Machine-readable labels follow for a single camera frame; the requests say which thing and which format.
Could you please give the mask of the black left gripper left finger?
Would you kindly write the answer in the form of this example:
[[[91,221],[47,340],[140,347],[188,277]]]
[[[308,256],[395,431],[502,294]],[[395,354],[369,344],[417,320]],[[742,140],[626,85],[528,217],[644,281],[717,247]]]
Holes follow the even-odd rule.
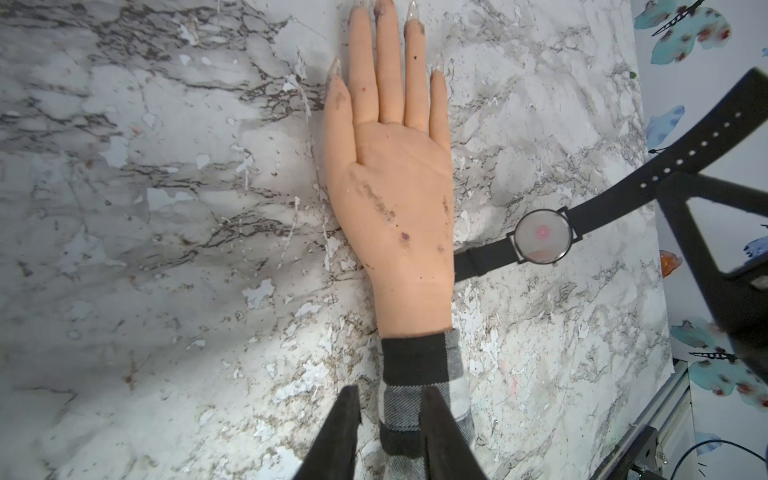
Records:
[[[345,386],[293,479],[352,480],[360,423],[358,387]]]

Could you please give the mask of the mannequin hand with long nails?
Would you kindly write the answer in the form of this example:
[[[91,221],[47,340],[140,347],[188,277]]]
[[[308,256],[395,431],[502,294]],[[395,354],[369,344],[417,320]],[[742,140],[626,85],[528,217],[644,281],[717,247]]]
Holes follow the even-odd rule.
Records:
[[[333,64],[324,159],[334,214],[372,285],[383,338],[449,331],[454,184],[448,93],[426,65],[418,7],[357,1],[347,68]]]

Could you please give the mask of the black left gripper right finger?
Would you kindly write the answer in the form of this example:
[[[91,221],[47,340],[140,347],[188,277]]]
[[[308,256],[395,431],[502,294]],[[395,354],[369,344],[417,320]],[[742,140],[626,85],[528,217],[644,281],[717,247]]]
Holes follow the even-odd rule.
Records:
[[[422,390],[419,422],[427,479],[486,479],[435,386]]]

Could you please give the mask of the black wrist watch green numerals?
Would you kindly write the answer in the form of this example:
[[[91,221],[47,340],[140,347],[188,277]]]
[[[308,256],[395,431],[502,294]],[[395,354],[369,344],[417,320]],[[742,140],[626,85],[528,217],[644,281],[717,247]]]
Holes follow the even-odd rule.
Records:
[[[553,264],[576,242],[654,201],[675,173],[698,174],[767,120],[767,75],[749,70],[690,131],[605,192],[574,207],[537,209],[502,240],[454,254],[455,281],[530,262]]]

